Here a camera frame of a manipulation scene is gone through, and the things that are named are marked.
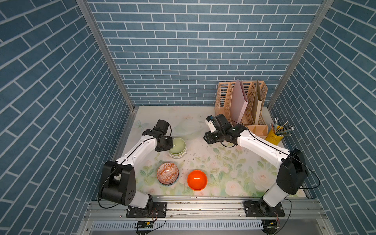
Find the light green bowl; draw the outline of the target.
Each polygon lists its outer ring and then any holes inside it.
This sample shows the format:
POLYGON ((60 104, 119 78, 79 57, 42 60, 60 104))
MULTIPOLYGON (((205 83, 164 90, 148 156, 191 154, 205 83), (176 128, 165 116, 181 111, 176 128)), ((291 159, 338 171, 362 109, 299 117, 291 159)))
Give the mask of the light green bowl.
POLYGON ((170 149, 172 153, 180 153, 187 148, 185 140, 181 138, 173 138, 173 148, 170 149))

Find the white bowl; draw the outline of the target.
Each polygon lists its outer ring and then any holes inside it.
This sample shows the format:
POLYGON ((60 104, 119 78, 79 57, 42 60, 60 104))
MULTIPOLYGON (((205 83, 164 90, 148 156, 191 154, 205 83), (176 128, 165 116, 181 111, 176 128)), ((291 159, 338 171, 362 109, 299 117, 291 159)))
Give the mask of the white bowl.
POLYGON ((186 152, 181 152, 179 154, 173 154, 171 152, 168 152, 168 155, 173 158, 173 159, 180 159, 182 158, 184 155, 186 154, 186 152))

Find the red patterned bowl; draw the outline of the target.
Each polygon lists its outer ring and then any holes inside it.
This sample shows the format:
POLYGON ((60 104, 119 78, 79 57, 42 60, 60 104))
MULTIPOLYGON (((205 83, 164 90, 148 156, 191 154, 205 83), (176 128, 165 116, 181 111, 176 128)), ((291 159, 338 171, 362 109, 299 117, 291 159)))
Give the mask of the red patterned bowl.
POLYGON ((177 181, 178 177, 179 168, 174 163, 163 163, 157 170, 157 179, 162 185, 172 185, 177 181))

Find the orange bowl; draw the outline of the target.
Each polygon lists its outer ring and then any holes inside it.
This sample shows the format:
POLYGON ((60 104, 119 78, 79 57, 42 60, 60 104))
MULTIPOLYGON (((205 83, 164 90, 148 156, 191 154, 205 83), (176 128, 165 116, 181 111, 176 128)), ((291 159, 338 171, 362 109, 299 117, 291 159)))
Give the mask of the orange bowl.
POLYGON ((193 191, 201 191, 207 186, 208 178, 203 171, 194 170, 188 175, 187 183, 193 191))

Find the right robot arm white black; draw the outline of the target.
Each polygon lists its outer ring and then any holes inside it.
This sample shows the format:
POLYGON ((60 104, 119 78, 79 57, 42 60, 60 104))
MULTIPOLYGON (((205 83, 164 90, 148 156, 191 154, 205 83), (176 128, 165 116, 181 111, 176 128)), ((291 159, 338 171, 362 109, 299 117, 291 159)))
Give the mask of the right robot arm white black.
POLYGON ((307 165, 301 151, 288 150, 273 145, 250 132, 244 125, 225 124, 217 126, 212 121, 207 123, 209 131, 204 140, 211 145, 218 142, 230 142, 246 148, 271 163, 277 170, 275 183, 266 191, 259 201, 245 201, 247 217, 285 216, 281 201, 297 193, 308 175, 315 172, 307 165))

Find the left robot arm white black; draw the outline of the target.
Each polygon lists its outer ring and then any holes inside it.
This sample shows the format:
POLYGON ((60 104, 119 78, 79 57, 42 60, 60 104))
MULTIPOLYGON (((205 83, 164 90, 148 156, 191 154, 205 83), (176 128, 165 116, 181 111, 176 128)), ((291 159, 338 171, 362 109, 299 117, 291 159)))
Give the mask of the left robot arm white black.
POLYGON ((115 204, 149 209, 152 196, 137 190, 135 166, 152 152, 163 152, 173 148, 172 137, 164 132, 146 130, 141 139, 126 154, 115 161, 107 161, 102 167, 98 200, 115 204))

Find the peach plastic file organizer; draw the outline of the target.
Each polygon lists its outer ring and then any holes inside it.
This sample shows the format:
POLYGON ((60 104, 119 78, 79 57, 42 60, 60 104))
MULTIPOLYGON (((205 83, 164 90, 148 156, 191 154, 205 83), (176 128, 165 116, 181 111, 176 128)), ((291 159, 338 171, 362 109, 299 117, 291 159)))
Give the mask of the peach plastic file organizer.
MULTIPOLYGON (((218 83, 216 102, 215 102, 215 108, 214 108, 216 115, 223 114, 228 120, 230 120, 230 122, 232 122, 230 119, 230 108, 231 108, 232 90, 233 90, 233 86, 235 82, 236 81, 218 83)), ((265 82, 259 81, 260 89, 261 89, 262 105, 261 105, 259 123, 258 125, 255 125, 253 117, 252 117, 252 107, 253 107, 254 97, 255 97, 256 81, 243 81, 242 83, 243 83, 244 90, 247 95, 248 105, 244 112, 241 123, 245 125, 246 127, 248 127, 248 129, 252 133, 256 134, 259 137, 265 138, 268 134, 268 126, 262 117, 262 108, 266 100, 267 86, 265 82)))

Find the pink folder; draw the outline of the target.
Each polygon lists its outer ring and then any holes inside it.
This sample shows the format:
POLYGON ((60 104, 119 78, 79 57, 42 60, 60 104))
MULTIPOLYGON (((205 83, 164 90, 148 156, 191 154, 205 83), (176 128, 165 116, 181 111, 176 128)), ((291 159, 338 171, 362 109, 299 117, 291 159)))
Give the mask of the pink folder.
POLYGON ((243 83, 237 80, 233 86, 230 108, 230 119, 233 125, 241 123, 247 105, 248 99, 243 83))

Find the beige folder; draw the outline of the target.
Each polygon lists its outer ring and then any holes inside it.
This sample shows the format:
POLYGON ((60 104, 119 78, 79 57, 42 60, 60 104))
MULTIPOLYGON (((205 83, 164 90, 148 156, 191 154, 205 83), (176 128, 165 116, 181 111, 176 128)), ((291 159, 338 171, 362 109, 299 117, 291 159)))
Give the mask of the beige folder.
POLYGON ((261 113, 261 105, 262 105, 261 89, 260 89, 260 84, 258 80, 255 83, 255 87, 256 87, 256 90, 255 90, 254 103, 252 107, 252 117, 254 120, 254 124, 258 125, 259 117, 261 113))

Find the yellow pen cup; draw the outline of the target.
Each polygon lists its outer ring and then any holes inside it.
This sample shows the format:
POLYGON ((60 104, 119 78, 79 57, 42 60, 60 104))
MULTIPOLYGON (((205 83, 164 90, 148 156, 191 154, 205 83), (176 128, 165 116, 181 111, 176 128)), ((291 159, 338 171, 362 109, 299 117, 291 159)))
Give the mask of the yellow pen cup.
POLYGON ((268 133, 267 137, 265 138, 265 140, 277 146, 283 138, 284 138, 283 136, 276 135, 274 133, 274 129, 272 128, 269 131, 269 133, 268 133))

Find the pens bundle in cup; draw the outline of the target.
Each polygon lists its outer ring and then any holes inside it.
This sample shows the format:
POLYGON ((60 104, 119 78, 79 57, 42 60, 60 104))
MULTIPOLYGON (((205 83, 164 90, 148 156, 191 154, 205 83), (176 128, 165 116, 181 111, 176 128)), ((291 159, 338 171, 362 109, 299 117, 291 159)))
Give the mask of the pens bundle in cup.
POLYGON ((288 124, 289 122, 287 121, 282 125, 279 125, 279 119, 276 117, 271 123, 271 132, 278 137, 289 137, 292 135, 291 132, 295 130, 295 126, 288 124))

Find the green circuit board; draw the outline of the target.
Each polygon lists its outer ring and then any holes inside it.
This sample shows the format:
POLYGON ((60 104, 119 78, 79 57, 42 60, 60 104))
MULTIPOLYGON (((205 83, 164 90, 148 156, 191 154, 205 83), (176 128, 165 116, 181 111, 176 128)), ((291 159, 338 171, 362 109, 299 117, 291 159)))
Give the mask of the green circuit board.
POLYGON ((136 230, 141 230, 141 229, 152 230, 153 228, 154 228, 153 221, 138 221, 135 226, 136 230))

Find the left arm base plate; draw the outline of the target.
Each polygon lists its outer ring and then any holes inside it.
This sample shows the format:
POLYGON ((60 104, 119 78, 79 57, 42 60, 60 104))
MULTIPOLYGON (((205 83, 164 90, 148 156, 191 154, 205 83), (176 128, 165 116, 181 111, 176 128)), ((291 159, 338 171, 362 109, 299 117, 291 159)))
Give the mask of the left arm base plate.
POLYGON ((150 200, 145 208, 129 206, 126 218, 165 218, 167 202, 153 202, 150 200))

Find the aluminium mounting rail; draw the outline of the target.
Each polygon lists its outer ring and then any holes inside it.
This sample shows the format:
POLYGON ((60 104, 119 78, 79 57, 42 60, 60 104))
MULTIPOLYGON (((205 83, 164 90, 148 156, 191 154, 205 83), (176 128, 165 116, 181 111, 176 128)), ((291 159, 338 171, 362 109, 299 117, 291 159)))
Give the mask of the aluminium mounting rail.
MULTIPOLYGON (((155 196, 154 202, 166 202, 168 219, 266 219, 244 208, 244 202, 258 201, 251 197, 197 197, 197 196, 155 196)), ((304 197, 288 198, 282 202, 285 216, 280 219, 327 219, 328 216, 317 199, 304 197)), ((126 220, 126 206, 103 209, 97 201, 91 201, 84 215, 84 221, 126 220)))

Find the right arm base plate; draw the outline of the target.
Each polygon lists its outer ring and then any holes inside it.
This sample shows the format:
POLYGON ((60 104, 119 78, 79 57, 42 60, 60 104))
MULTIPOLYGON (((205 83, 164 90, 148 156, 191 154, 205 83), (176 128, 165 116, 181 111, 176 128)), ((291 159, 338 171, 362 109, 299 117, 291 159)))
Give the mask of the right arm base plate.
POLYGON ((263 200, 248 200, 243 203, 246 217, 284 217, 286 214, 281 202, 270 207, 263 200))

